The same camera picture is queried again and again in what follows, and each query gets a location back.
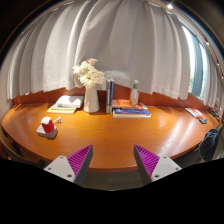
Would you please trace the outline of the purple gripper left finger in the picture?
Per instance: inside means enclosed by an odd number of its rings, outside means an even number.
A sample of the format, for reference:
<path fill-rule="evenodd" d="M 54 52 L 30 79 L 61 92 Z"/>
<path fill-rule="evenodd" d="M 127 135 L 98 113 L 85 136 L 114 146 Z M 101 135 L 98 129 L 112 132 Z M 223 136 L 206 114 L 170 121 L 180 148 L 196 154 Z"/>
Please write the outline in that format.
<path fill-rule="evenodd" d="M 44 168 L 56 176 L 68 180 L 76 185 L 84 184 L 88 168 L 93 156 L 93 146 L 86 146 L 69 156 L 58 156 Z"/>

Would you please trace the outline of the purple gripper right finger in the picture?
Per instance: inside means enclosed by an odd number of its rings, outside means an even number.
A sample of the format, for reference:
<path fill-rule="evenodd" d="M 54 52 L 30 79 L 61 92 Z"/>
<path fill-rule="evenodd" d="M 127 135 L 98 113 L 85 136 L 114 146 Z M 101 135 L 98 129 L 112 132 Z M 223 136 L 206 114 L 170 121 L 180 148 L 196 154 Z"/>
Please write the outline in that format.
<path fill-rule="evenodd" d="M 138 145 L 134 145 L 134 157 L 144 185 L 181 170 L 168 156 L 160 157 Z"/>

